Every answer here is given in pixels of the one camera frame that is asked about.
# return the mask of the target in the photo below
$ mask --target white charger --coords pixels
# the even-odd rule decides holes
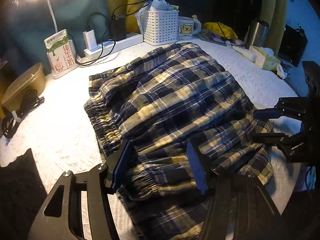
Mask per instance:
[[[84,32],[83,33],[83,38],[85,45],[88,49],[93,49],[97,47],[97,41],[96,41],[96,36],[94,35],[94,30],[91,30],[89,32]]]

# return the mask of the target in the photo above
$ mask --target coiled black cable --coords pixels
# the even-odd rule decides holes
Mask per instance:
[[[21,101],[20,109],[16,111],[16,114],[19,118],[23,119],[28,113],[36,109],[42,103],[44,103],[44,97],[39,98],[37,96],[37,90],[35,89],[27,90],[27,92],[25,93]],[[19,125],[20,125],[20,122],[17,122],[14,119],[13,114],[12,113],[8,114],[2,120],[1,130],[3,135],[6,138],[11,139],[13,135],[16,133]]]

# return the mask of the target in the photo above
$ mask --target black cable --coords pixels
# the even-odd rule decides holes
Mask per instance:
[[[121,5],[119,5],[118,7],[116,7],[116,8],[113,10],[113,12],[112,12],[112,14],[111,14],[111,17],[115,16],[115,11],[116,11],[118,8],[120,8],[121,6],[135,5],[135,4],[139,4],[139,3],[143,3],[143,2],[147,2],[147,1],[153,1],[153,0],[144,0],[144,1],[141,1],[141,2],[121,4]]]
[[[132,15],[132,14],[135,14],[135,13],[137,13],[140,9],[138,9],[138,10],[136,10],[135,12],[133,12],[133,13],[130,13],[130,14],[125,14],[124,15],[124,17],[127,17],[127,16],[130,16],[130,15]]]
[[[94,13],[92,13],[92,14],[89,15],[88,21],[87,21],[87,26],[90,27],[90,19],[91,19],[91,17],[92,17],[93,15],[101,15],[101,16],[105,17],[105,19],[106,19],[106,24],[107,24],[107,28],[108,28],[108,17],[105,16],[103,13],[100,13],[100,12],[94,12]]]
[[[23,119],[28,113],[36,109],[42,103],[44,103],[44,97],[39,98],[37,96],[37,90],[30,89],[25,93],[21,101],[20,109],[16,111],[16,114],[19,118]],[[19,125],[20,123],[14,119],[12,113],[6,115],[2,120],[1,125],[3,135],[6,138],[11,139],[16,133]]]
[[[80,65],[80,66],[85,66],[85,67],[86,67],[86,66],[93,65],[93,64],[96,63],[99,59],[102,59],[102,58],[110,55],[110,54],[112,53],[115,45],[116,45],[116,42],[113,41],[114,44],[113,44],[113,47],[112,47],[111,51],[110,51],[108,54],[106,54],[106,55],[104,55],[104,56],[101,56],[101,55],[103,54],[103,37],[106,35],[106,33],[107,33],[108,30],[109,30],[108,18],[107,18],[107,16],[105,16],[105,15],[102,14],[102,13],[94,12],[94,13],[90,14],[89,17],[88,17],[88,21],[87,21],[87,24],[88,24],[88,25],[89,25],[90,18],[91,18],[93,15],[102,15],[102,16],[104,16],[104,17],[106,18],[106,20],[107,20],[107,30],[104,32],[104,34],[103,34],[102,37],[101,37],[101,47],[102,47],[102,50],[101,50],[100,55],[99,55],[96,59],[91,60],[91,61],[87,61],[87,62],[84,62],[84,63],[80,63],[79,61],[77,61],[76,56],[78,55],[78,53],[77,53],[77,48],[76,48],[76,41],[75,41],[75,39],[73,38],[73,36],[72,36],[71,34],[69,34],[69,35],[71,36],[71,38],[73,39],[74,46],[75,46],[75,50],[76,50],[76,54],[77,54],[77,55],[75,56],[76,63],[77,63],[78,65]]]
[[[220,30],[221,30],[221,32],[222,32],[222,34],[223,34],[224,38],[225,38],[227,41],[229,41],[229,39],[227,39],[227,37],[225,36],[225,34],[224,34],[223,30],[221,29],[219,22],[217,22],[217,24],[218,24],[218,26],[219,26],[219,28],[220,28]],[[231,44],[231,46],[235,46],[235,47],[243,47],[244,45],[233,45],[233,44]]]
[[[227,37],[224,35],[224,32],[223,32],[223,30],[221,29],[220,24],[219,24],[218,22],[217,22],[217,24],[218,24],[218,26],[219,26],[219,28],[220,28],[220,30],[221,30],[221,32],[222,32],[222,34],[223,34],[224,38],[225,38],[226,40],[228,40],[228,39],[227,39]]]

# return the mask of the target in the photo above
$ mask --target lamp stand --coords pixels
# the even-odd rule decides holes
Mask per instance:
[[[52,7],[51,7],[50,0],[47,0],[47,2],[48,2],[48,6],[49,6],[49,11],[50,11],[50,14],[51,14],[51,17],[52,17],[52,20],[53,20],[54,29],[55,29],[55,31],[56,31],[56,33],[57,33],[57,32],[58,32],[58,28],[57,28],[56,18],[54,17],[54,14],[53,14],[53,10],[52,10]]]

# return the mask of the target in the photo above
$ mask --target mug print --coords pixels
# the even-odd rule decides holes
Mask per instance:
[[[180,24],[180,34],[179,36],[190,36],[192,34],[192,25]]]

